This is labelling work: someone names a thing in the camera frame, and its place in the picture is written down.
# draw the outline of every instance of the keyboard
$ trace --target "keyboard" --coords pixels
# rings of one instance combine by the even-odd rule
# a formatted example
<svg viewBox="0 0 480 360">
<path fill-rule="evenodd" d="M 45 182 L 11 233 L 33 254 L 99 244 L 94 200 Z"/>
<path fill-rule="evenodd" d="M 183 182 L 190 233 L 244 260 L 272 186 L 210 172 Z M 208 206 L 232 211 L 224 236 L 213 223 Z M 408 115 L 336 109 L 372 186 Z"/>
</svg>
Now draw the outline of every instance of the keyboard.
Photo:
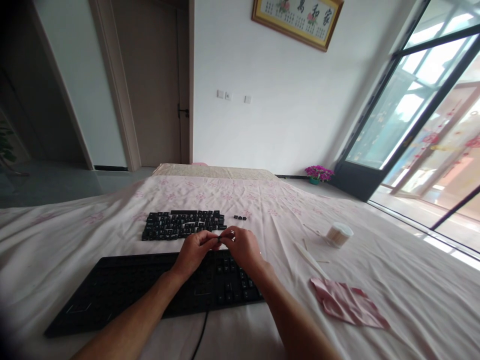
<svg viewBox="0 0 480 360">
<path fill-rule="evenodd" d="M 172 210 L 151 212 L 146 219 L 142 241 L 184 239 L 202 230 L 225 230 L 225 215 L 220 210 Z"/>
<path fill-rule="evenodd" d="M 140 299 L 178 252 L 102 257 L 44 332 L 55 338 L 105 327 Z M 180 288 L 163 318 L 263 302 L 262 293 L 228 250 L 209 251 Z"/>
</svg>

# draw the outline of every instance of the floor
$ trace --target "floor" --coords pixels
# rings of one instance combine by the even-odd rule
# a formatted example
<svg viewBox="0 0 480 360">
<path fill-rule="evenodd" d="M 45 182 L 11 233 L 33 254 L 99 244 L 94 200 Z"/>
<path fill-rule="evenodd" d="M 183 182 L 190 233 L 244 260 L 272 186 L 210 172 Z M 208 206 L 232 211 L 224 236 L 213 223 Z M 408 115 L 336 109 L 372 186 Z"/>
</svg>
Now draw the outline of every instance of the floor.
<svg viewBox="0 0 480 360">
<path fill-rule="evenodd" d="M 390 191 L 388 187 L 380 186 L 370 200 L 428 228 L 447 213 L 447 210 L 425 201 L 391 196 Z M 480 222 L 472 218 L 455 214 L 437 232 L 480 252 Z"/>
<path fill-rule="evenodd" d="M 90 171 L 82 164 L 29 161 L 15 165 L 17 176 L 0 172 L 0 209 L 63 203 L 114 193 L 149 177 L 154 167 L 136 172 Z"/>
<path fill-rule="evenodd" d="M 154 171 L 153 167 L 142 167 L 133 173 L 90 171 L 85 166 L 79 164 L 47 161 L 30 161 L 16 165 L 15 169 L 19 172 L 29 173 L 30 176 L 20 177 L 0 172 L 0 209 L 54 204 L 110 194 L 149 177 Z M 459 251 L 455 245 L 449 245 L 446 241 L 438 240 L 440 237 L 436 234 L 428 234 L 426 231 L 422 232 L 410 224 L 399 220 L 392 216 L 395 215 L 394 213 L 389 214 L 381 211 L 327 183 L 313 185 L 303 179 L 282 179 L 282 181 L 314 195 L 336 199 L 350 199 L 358 202 L 366 210 L 404 229 L 419 240 L 426 241 L 480 270 L 480 262 L 474 257 Z"/>
</svg>

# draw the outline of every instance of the picture frame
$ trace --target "picture frame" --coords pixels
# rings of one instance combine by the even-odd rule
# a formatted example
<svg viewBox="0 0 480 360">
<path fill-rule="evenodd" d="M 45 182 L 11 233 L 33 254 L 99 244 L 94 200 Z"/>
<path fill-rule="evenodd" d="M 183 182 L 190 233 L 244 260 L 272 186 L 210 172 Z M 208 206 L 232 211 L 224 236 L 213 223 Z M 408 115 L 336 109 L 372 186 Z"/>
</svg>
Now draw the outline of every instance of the picture frame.
<svg viewBox="0 0 480 360">
<path fill-rule="evenodd" d="M 344 0 L 254 0 L 251 19 L 326 52 Z"/>
</svg>

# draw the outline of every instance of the hand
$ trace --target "hand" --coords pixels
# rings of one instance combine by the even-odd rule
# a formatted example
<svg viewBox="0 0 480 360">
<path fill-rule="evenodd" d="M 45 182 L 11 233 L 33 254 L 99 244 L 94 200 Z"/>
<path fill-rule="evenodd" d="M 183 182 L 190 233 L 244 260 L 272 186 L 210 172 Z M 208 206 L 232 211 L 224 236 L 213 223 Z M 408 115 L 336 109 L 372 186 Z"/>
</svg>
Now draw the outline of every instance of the hand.
<svg viewBox="0 0 480 360">
<path fill-rule="evenodd" d="M 213 232 L 203 230 L 187 237 L 183 242 L 180 253 L 171 268 L 171 272 L 180 275 L 183 282 L 200 266 L 210 249 L 218 250 L 222 243 Z"/>
<path fill-rule="evenodd" d="M 220 236 L 220 241 L 230 250 L 236 263 L 250 276 L 266 264 L 262 254 L 260 254 L 257 237 L 250 230 L 230 226 Z"/>
</svg>

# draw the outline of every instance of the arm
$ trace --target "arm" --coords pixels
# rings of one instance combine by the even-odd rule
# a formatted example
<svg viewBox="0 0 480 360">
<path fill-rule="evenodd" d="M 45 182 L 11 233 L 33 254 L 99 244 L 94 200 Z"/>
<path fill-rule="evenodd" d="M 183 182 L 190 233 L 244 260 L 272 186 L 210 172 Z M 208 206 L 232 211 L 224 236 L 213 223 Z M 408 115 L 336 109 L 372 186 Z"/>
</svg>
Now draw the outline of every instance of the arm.
<svg viewBox="0 0 480 360">
<path fill-rule="evenodd" d="M 280 283 L 273 267 L 262 258 L 255 235 L 231 226 L 221 236 L 221 242 L 263 294 L 288 358 L 340 360 L 320 328 Z"/>
<path fill-rule="evenodd" d="M 160 276 L 142 298 L 110 322 L 72 360 L 137 359 L 180 287 L 207 252 L 217 250 L 219 245 L 217 235 L 209 231 L 187 237 L 171 270 Z"/>
</svg>

